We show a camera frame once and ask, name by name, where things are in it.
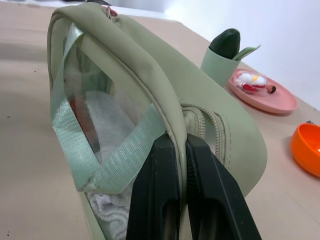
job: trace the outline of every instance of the cup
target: cup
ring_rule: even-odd
[[[220,56],[207,48],[201,64],[201,70],[221,87],[225,87],[237,69],[239,61]]]

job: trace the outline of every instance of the mint green ribbon handle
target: mint green ribbon handle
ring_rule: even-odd
[[[120,193],[138,174],[155,139],[165,132],[153,104],[127,139],[99,164],[71,107],[64,89],[65,59],[84,33],[73,23],[51,93],[51,119],[68,162],[75,187],[81,192]]]

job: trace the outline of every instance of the cucumber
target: cucumber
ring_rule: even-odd
[[[209,48],[221,57],[232,59],[239,53],[240,32],[229,28],[212,40]]]

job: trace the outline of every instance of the tabletop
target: tabletop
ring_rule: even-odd
[[[0,2],[0,239],[90,238],[50,120],[46,55],[53,10]],[[207,40],[176,21],[134,19],[200,66]],[[320,124],[320,113],[300,99],[287,115],[240,103],[255,119],[268,151],[265,172],[245,198],[262,239],[318,240],[320,180],[295,164],[289,143],[299,124]]]

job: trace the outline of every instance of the folded cloth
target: folded cloth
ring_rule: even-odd
[[[100,144],[100,151],[95,156],[101,164],[129,136],[135,125],[107,93],[87,92],[86,104]],[[117,195],[87,194],[94,214],[106,222],[110,240],[126,239],[133,182]]]

